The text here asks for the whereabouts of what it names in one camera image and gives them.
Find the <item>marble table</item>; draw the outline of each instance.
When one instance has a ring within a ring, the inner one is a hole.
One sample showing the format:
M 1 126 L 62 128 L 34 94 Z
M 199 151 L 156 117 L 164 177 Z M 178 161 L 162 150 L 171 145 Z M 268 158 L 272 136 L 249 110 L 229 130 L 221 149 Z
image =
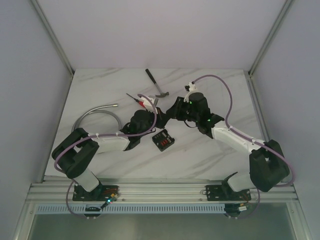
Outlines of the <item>marble table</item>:
M 170 95 L 160 98 L 158 107 L 164 112 L 178 96 L 186 94 L 184 86 L 194 79 L 214 74 L 229 85 L 233 95 L 230 123 L 255 137 L 262 137 L 252 99 L 243 70 L 240 69 L 150 69 L 158 85 Z M 212 113 L 226 116 L 230 99 L 223 84 L 215 78 L 197 83 L 197 88 L 208 100 Z M 70 132 L 75 120 L 87 110 L 99 105 L 118 103 L 109 108 L 122 121 L 130 121 L 135 111 L 142 109 L 126 93 L 137 96 L 159 94 L 144 69 L 87 68 L 77 69 L 65 103 L 53 148 Z M 117 121 L 102 113 L 87 116 L 80 127 L 91 133 L 115 133 Z M 113 151 L 96 154 L 89 168 L 97 177 L 114 179 L 209 179 L 221 180 L 236 171 L 248 171 L 249 159 L 223 142 L 188 128 L 183 122 L 171 119 L 166 129 L 175 143 L 160 152 L 149 134 L 130 151 Z M 54 169 L 49 159 L 46 176 L 64 176 Z

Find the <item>white marble tabletop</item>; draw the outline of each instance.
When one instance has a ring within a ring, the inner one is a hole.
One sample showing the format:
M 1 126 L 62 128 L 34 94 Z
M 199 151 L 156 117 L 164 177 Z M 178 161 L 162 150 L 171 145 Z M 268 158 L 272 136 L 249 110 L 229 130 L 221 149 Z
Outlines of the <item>white marble tabletop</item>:
M 150 69 L 163 92 L 170 95 L 160 98 L 162 111 L 170 108 L 178 96 L 184 97 L 184 86 L 196 78 L 214 74 L 229 85 L 233 95 L 230 123 L 239 130 L 261 138 L 261 132 L 248 90 L 244 72 L 239 69 Z M 197 88 L 208 100 L 212 113 L 222 117 L 229 109 L 229 95 L 223 84 L 215 78 L 197 83 Z M 87 110 L 99 105 L 118 103 L 108 108 L 122 121 L 130 121 L 135 111 L 142 109 L 126 93 L 137 96 L 159 94 L 144 69 L 87 68 L 77 69 L 62 113 L 53 149 L 66 138 L 75 120 Z M 102 113 L 87 116 L 80 127 L 91 133 L 115 133 L 117 121 Z M 171 119 L 166 129 L 175 143 L 160 152 L 149 134 L 130 151 L 112 151 L 96 154 L 89 168 L 97 177 L 115 179 L 209 179 L 221 180 L 236 171 L 248 171 L 249 159 L 223 142 L 188 128 L 183 122 Z M 45 174 L 63 176 L 54 169 L 49 159 Z

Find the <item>white wall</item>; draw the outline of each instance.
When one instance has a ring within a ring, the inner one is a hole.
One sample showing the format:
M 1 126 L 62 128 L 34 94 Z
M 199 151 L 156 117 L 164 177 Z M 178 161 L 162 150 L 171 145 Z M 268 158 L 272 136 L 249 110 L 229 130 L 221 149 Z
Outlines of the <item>white wall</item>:
M 320 239 L 320 1 L 297 0 L 255 80 L 271 136 L 293 163 L 313 239 Z
M 285 0 L 38 0 L 76 68 L 249 70 Z
M 0 1 L 0 239 L 46 165 L 69 76 L 27 0 Z

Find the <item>hammer head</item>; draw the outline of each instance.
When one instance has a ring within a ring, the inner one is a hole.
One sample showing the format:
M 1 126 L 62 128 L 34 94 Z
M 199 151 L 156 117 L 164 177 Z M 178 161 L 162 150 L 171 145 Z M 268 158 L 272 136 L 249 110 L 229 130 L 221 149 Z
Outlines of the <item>hammer head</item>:
M 161 93 L 160 95 L 155 95 L 157 98 L 164 98 L 165 96 L 168 96 L 169 95 L 169 92 L 163 92 Z

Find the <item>hammer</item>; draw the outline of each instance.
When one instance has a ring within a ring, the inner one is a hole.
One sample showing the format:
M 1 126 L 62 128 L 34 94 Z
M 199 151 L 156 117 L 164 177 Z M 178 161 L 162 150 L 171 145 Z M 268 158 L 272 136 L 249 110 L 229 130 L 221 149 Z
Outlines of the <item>hammer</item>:
M 158 86 L 154 76 L 152 76 L 151 72 L 149 71 L 149 69 L 145 70 L 146 74 L 148 74 L 149 78 L 151 79 L 151 81 L 153 82 L 153 84 L 156 86 L 156 88 L 158 89 L 158 91 L 160 92 L 160 95 L 155 95 L 157 98 L 164 98 L 165 96 L 169 95 L 169 92 L 167 91 L 166 93 L 162 92 L 160 87 Z

